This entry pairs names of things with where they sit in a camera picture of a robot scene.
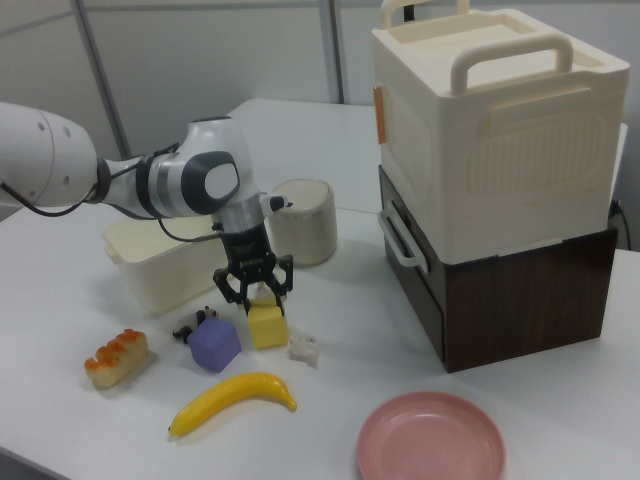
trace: pink plate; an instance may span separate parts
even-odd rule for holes
[[[499,480],[505,449],[496,425],[472,403],[417,392],[369,416],[358,464],[365,480]]]

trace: white container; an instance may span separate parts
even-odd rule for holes
[[[212,233],[210,216],[163,221],[181,238]],[[125,218],[102,232],[109,258],[124,283],[150,313],[164,313],[215,287],[213,273],[227,266],[220,239],[198,243],[169,238],[153,220]]]
[[[373,31],[382,167],[440,260],[606,228],[629,65],[516,10],[392,27],[413,3]]]
[[[327,260],[338,238],[331,185],[321,180],[295,179],[281,183],[271,194],[283,195],[293,203],[268,220],[276,255],[293,255],[296,266]]]

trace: wooden drawer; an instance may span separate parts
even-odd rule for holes
[[[448,372],[600,336],[617,229],[457,265],[442,263],[380,167],[383,208],[395,209],[428,272],[387,258]],[[391,225],[408,254],[407,242]]]

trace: yellow banana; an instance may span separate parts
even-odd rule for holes
[[[252,397],[276,400],[292,412],[298,408],[281,378],[266,372],[242,373],[221,381],[187,404],[173,419],[169,434],[189,433],[223,408]]]

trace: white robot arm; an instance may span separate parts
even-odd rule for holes
[[[287,205],[262,195],[249,150],[230,117],[189,124],[182,145],[123,161],[99,159],[87,132],[58,115],[0,102],[0,204],[30,207],[106,203],[138,219],[212,215],[229,259],[214,281],[228,302],[245,303],[264,281],[276,296],[293,288],[290,256],[271,251],[265,217]],[[280,265],[286,280],[273,269]],[[227,282],[240,280],[240,292]]]

